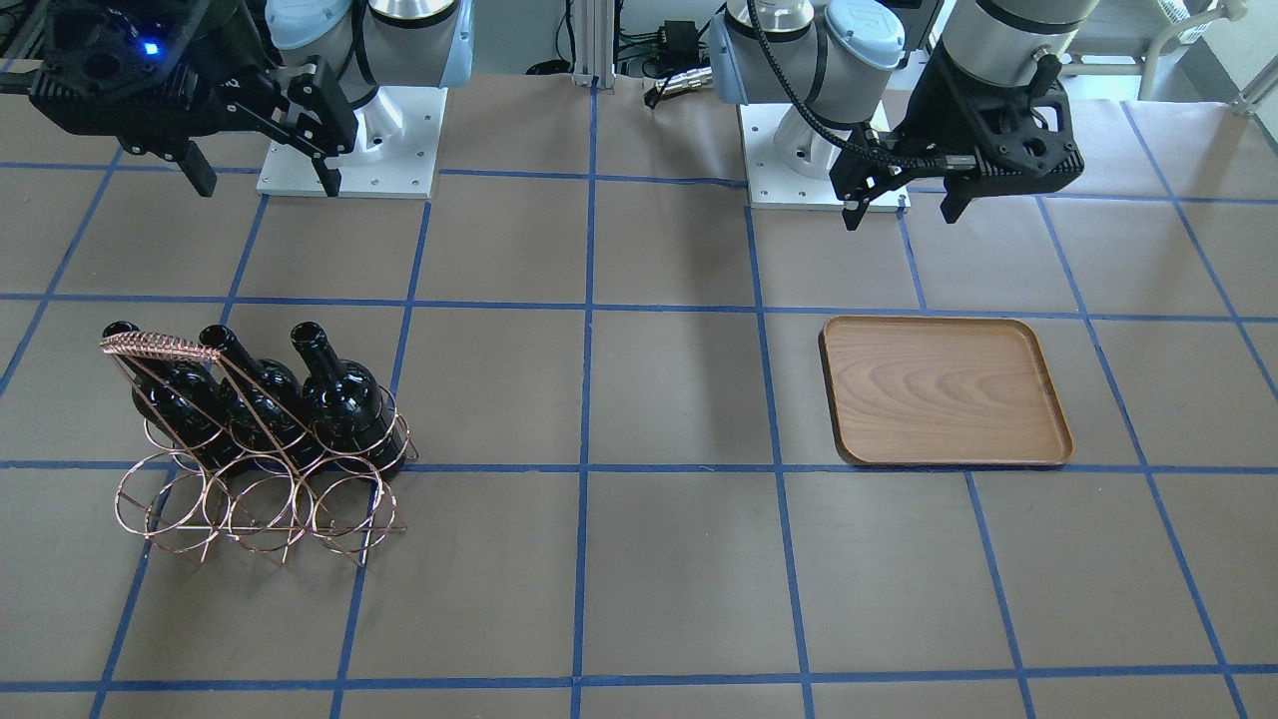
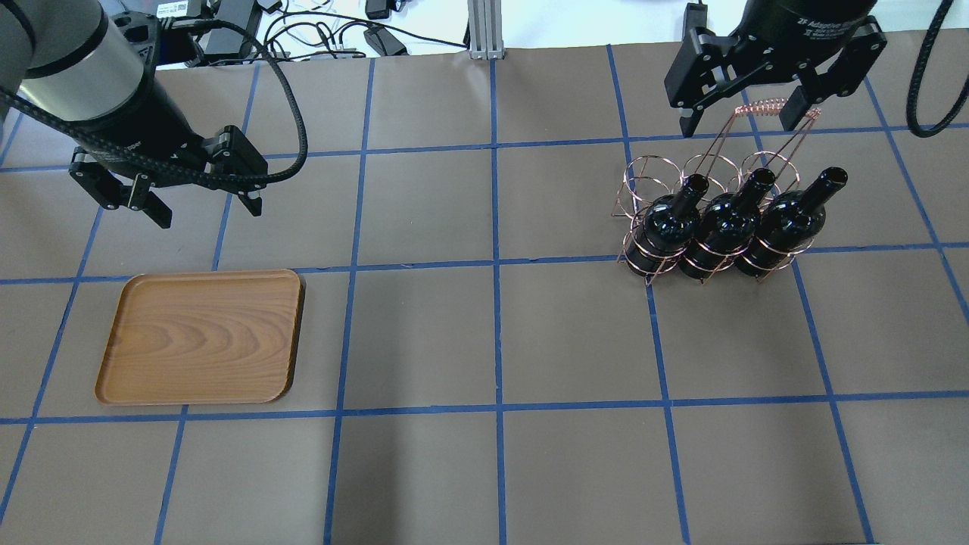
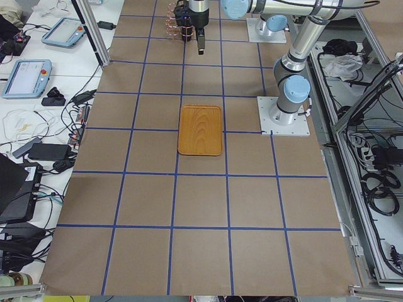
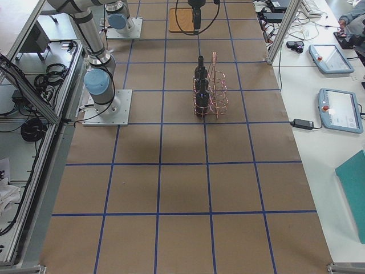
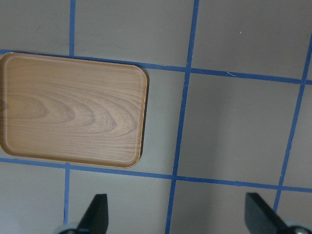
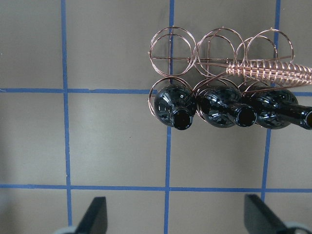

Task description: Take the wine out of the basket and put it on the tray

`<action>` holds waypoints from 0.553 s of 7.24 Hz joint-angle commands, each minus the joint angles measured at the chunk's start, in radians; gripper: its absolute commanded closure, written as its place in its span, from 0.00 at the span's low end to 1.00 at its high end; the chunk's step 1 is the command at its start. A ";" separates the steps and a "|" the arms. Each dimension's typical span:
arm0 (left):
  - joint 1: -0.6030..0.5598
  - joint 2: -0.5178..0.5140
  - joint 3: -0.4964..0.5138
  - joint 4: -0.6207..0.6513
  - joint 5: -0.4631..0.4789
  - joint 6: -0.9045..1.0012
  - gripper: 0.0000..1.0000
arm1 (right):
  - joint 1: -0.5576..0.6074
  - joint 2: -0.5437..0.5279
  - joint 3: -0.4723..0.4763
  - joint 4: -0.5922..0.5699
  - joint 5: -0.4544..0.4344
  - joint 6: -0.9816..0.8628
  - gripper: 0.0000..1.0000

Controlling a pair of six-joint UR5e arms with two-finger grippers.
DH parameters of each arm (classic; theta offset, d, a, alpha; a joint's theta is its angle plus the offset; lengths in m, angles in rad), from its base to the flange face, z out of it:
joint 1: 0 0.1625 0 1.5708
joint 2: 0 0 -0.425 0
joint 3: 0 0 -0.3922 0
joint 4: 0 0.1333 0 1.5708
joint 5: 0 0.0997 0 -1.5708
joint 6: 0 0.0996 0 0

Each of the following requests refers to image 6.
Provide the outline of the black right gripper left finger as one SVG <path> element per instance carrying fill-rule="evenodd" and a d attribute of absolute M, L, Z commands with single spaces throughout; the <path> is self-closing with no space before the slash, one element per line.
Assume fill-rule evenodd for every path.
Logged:
<path fill-rule="evenodd" d="M 77 234 L 105 234 L 108 229 L 106 197 L 95 197 L 76 228 Z"/>

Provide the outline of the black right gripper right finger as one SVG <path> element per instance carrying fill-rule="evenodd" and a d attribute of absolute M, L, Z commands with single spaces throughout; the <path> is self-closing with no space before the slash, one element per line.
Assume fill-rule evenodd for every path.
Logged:
<path fill-rule="evenodd" d="M 287 234 L 288 228 L 258 195 L 244 196 L 244 226 L 249 234 Z"/>

